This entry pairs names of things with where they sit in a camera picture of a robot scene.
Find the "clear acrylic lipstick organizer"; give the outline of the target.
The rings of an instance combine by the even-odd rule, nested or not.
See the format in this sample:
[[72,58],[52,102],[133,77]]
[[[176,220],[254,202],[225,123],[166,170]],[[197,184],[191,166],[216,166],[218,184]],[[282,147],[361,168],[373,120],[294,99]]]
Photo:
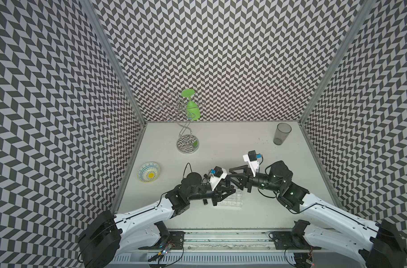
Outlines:
[[234,194],[228,196],[222,202],[219,202],[215,208],[240,210],[242,206],[243,206],[242,191],[237,189]]

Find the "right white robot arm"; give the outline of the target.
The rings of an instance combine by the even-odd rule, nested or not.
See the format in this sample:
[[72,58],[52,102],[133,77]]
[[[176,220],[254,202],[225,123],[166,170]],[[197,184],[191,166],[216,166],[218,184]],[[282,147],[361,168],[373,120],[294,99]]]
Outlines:
[[259,163],[234,167],[228,178],[241,190],[253,187],[277,194],[277,201],[292,214],[302,214],[321,222],[329,229],[300,220],[291,238],[305,241],[308,247],[320,247],[349,257],[367,268],[403,268],[407,246],[396,226],[348,213],[309,192],[292,181],[293,173],[283,161],[269,166],[269,173],[259,173]]

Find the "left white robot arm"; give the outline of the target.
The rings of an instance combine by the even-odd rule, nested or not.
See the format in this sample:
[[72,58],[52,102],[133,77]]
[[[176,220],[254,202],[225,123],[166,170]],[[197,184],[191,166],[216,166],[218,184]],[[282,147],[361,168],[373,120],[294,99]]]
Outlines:
[[189,173],[150,205],[127,213],[100,213],[78,237],[78,261],[86,268],[104,268],[120,253],[164,246],[170,236],[165,221],[188,210],[191,201],[211,200],[217,205],[235,192],[224,179],[212,187],[202,183],[200,174]]

